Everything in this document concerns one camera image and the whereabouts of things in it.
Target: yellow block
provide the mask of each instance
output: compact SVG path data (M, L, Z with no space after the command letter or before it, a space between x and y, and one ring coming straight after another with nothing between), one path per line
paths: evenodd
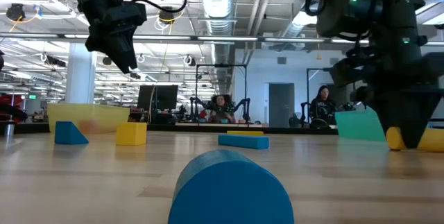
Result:
M48 103L49 130L57 121L71 121L83 134L116 132L120 123L128 122L129 108L84 103Z
M389 128L387 130L386 137L388 147L390 147L391 149L406 149L399 128ZM444 130L429 128L425 129L417 149L423 151L444 152Z
M146 143L146 123L121 123L117 126L117 145Z
M236 130L229 130L229 131L227 131L227 134L229 134L229 135L262 136L262 135L264 135L264 132L262 132L262 131L236 131Z

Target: door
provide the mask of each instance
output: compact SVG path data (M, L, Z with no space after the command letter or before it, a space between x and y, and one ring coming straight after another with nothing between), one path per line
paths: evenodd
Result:
M268 95L270 127L289 128L294 113L294 84L271 83Z

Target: blue triangle prism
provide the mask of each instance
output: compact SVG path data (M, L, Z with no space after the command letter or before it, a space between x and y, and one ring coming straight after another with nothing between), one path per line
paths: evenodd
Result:
M88 139L70 121L58 121L55 123L56 144L88 144Z

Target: yellow rectangular block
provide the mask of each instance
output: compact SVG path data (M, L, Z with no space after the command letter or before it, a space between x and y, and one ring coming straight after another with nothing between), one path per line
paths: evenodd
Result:
M237 131L237 130L229 130L227 131L229 135L248 135L248 136L263 136L264 132L262 131Z
M121 123L117 126L117 145L146 144L146 123Z
M120 123L128 122L129 108L86 103L48 103L49 130L57 121L71 121L82 134L116 132Z

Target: computer monitor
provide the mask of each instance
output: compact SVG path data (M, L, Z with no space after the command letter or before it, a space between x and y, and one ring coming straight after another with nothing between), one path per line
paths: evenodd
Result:
M154 85L142 85L139 90L139 99L137 101L137 107L141 109L149 109L151 92ZM176 101L178 97L177 85L157 85L153 95L151 108L165 110L175 109Z

